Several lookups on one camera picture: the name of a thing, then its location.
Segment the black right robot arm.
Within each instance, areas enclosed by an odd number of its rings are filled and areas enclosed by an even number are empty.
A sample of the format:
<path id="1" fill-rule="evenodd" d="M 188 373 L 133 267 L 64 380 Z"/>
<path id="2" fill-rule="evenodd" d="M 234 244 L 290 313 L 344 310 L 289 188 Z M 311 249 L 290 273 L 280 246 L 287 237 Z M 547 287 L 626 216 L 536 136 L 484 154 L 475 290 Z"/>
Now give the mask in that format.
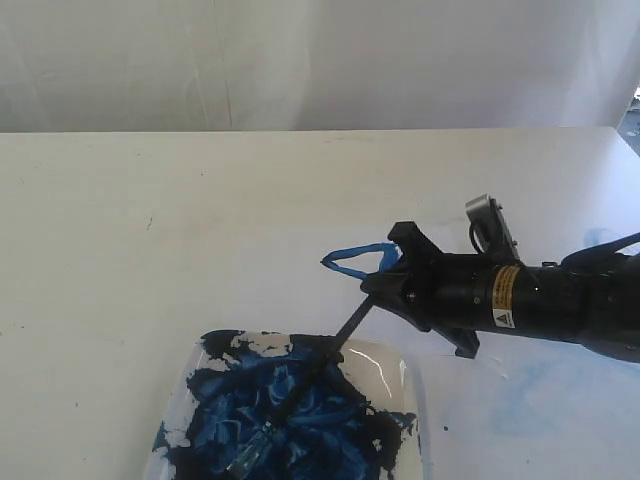
<path id="1" fill-rule="evenodd" d="M 413 222 L 389 234 L 400 259 L 369 274 L 361 289 L 377 307 L 475 358 L 479 333 L 577 344 L 639 360 L 639 258 L 623 249 L 637 234 L 576 251 L 561 262 L 527 266 L 492 237 L 472 254 L 446 253 Z"/>

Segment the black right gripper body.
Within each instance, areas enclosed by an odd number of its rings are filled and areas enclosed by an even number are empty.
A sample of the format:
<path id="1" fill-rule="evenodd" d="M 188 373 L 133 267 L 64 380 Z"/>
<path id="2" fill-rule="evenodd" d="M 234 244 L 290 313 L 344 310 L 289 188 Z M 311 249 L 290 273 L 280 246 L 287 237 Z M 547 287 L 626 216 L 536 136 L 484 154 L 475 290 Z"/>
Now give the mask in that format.
<path id="1" fill-rule="evenodd" d="M 402 257 L 399 268 L 428 277 L 437 318 L 464 330 L 497 332 L 491 289 L 500 265 L 471 254 L 446 254 L 429 265 L 409 265 Z"/>

